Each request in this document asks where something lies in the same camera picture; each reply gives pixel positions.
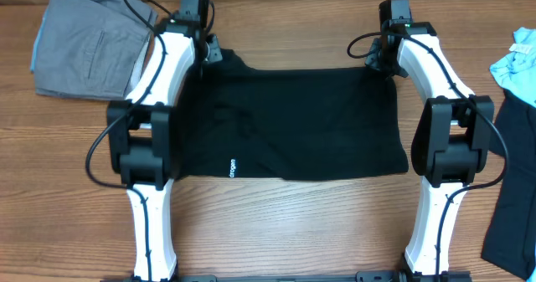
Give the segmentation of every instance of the black t-shirt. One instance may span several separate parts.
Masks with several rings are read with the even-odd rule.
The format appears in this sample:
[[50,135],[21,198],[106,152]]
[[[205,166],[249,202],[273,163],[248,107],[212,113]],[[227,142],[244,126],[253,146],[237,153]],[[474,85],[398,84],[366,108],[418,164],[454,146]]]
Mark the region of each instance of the black t-shirt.
[[181,177],[321,181],[408,171],[386,74],[257,70],[232,50],[222,55],[181,94]]

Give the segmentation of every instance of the black bracket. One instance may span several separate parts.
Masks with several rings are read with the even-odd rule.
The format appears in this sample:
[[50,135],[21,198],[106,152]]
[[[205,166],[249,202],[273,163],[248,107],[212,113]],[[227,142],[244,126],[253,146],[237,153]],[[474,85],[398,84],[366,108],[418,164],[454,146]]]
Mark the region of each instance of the black bracket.
[[472,282],[472,277],[469,272],[443,272],[436,279],[433,274],[406,274],[399,271],[392,282]]
[[356,282],[393,282],[398,273],[394,270],[359,271]]
[[[111,166],[128,187],[148,183],[162,190],[169,178],[177,177],[180,166],[176,111],[162,103],[139,105],[128,112],[130,108],[129,100],[108,105],[108,125],[122,117],[108,134]],[[151,124],[152,137],[131,136],[129,131],[144,123]]]
[[210,34],[207,36],[207,45],[209,46],[209,53],[205,61],[208,64],[212,64],[224,59],[224,56],[221,54],[221,49],[219,48],[219,41],[216,34]]
[[207,27],[209,1],[181,0],[180,9],[157,26],[161,32],[181,33],[192,38],[198,60],[207,57],[207,34],[204,29]]
[[178,279],[180,282],[218,282],[218,278],[213,275],[204,276],[183,276]]
[[[489,120],[493,118],[494,106],[489,96],[472,95],[469,100]],[[466,128],[465,134],[451,135],[453,120]],[[464,100],[429,98],[411,144],[413,168],[432,187],[443,182],[470,184],[486,165],[490,135],[486,122]]]
[[[159,282],[178,282],[178,281],[179,281],[178,266],[175,266],[175,270],[173,271],[173,276],[170,279],[160,279]],[[133,274],[131,277],[126,278],[126,279],[105,279],[105,280],[101,280],[100,282],[151,282],[151,281],[142,280],[142,278],[140,278],[139,276],[135,276]],[[197,282],[210,282],[210,281],[200,280]]]
[[[384,33],[437,35],[430,23],[413,22],[410,0],[381,2],[379,5],[379,26],[381,32]],[[375,51],[375,53],[367,57],[365,64],[371,69],[407,77],[408,73],[399,66],[396,59],[401,39],[399,36],[385,34],[382,34],[380,38],[375,38],[369,50],[370,52]]]

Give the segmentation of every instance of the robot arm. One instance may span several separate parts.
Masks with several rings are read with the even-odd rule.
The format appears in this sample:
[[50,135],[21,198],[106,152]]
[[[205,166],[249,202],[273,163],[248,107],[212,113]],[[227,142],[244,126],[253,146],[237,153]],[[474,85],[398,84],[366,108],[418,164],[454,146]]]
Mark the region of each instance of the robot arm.
[[[221,59],[215,35],[206,37],[208,6],[209,0],[181,0],[180,11],[157,26],[162,30],[160,36],[167,50],[160,73],[141,105],[132,109],[109,133],[112,167],[121,174],[121,183],[127,185],[134,215],[137,258],[133,280],[171,281],[177,276],[170,210],[172,186],[180,164],[174,106],[183,85],[195,82],[200,76],[199,64]],[[128,112],[132,101],[141,99],[161,60],[162,44],[155,40],[152,57],[138,85],[125,101],[112,101],[108,105],[108,124]],[[152,137],[130,135],[130,130],[139,128],[151,130]],[[132,189],[145,198],[147,214]]]
[[[459,91],[492,118],[492,101],[487,96],[475,96],[461,82],[441,52],[436,31],[429,23],[413,22],[408,0],[387,0],[380,4],[379,10],[384,33],[409,36],[432,48]],[[411,276],[430,278],[436,271],[436,241],[447,198],[470,184],[475,173],[484,168],[490,131],[452,90],[437,60],[426,49],[404,37],[389,35],[375,39],[372,49],[379,52],[369,55],[367,66],[403,77],[409,75],[425,103],[411,146],[411,161],[420,175],[420,200],[405,262]],[[451,135],[452,125],[465,127],[466,134]],[[455,197],[446,214],[441,234],[440,273],[449,268],[449,244],[464,194]]]

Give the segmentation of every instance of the gray trousers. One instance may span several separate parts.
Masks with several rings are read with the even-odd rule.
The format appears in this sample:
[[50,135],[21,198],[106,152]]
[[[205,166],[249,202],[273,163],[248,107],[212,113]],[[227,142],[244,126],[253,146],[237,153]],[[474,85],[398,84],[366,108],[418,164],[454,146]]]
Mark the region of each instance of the gray trousers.
[[[155,23],[151,7],[128,1]],[[140,79],[149,32],[123,0],[50,0],[33,51],[36,93],[123,100]]]

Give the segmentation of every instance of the shirt logo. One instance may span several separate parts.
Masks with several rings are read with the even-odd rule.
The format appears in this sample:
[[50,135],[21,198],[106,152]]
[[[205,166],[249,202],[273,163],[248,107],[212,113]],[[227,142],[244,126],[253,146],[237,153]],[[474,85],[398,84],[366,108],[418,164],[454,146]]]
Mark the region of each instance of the shirt logo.
[[231,169],[229,171],[229,177],[235,177],[235,171],[236,171],[236,160],[231,159]]

